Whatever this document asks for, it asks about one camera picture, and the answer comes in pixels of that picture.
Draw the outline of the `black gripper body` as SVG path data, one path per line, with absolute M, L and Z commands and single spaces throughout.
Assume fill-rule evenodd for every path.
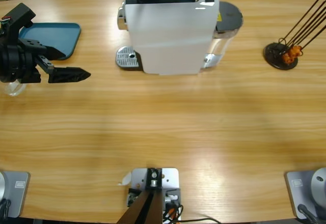
M 24 51 L 17 42 L 1 40 L 1 82 L 40 83 L 39 65 L 48 75 L 54 66 L 43 55 Z

